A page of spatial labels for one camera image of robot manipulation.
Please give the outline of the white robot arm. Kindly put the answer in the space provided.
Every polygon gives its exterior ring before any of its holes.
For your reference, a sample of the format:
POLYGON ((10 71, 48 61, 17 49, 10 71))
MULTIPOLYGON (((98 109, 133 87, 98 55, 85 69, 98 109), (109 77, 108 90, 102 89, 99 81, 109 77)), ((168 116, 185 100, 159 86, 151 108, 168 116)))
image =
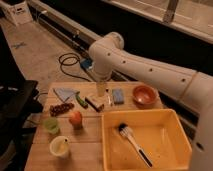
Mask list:
POLYGON ((213 171, 213 76, 124 50, 124 39, 111 32, 89 47, 93 72, 108 80, 113 70, 155 87, 199 117, 189 171, 213 171))

